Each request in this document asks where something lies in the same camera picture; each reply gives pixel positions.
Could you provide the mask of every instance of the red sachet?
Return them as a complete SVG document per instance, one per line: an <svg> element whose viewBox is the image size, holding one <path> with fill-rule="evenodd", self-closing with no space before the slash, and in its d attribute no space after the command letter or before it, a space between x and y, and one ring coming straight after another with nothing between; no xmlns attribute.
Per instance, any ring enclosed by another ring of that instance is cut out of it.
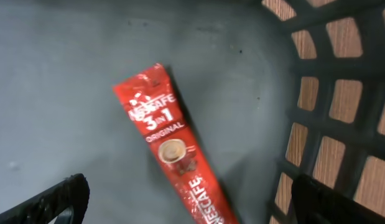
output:
<svg viewBox="0 0 385 224"><path fill-rule="evenodd" d="M113 90L194 220L199 224L237 224L184 120L165 68L157 63Z"/></svg>

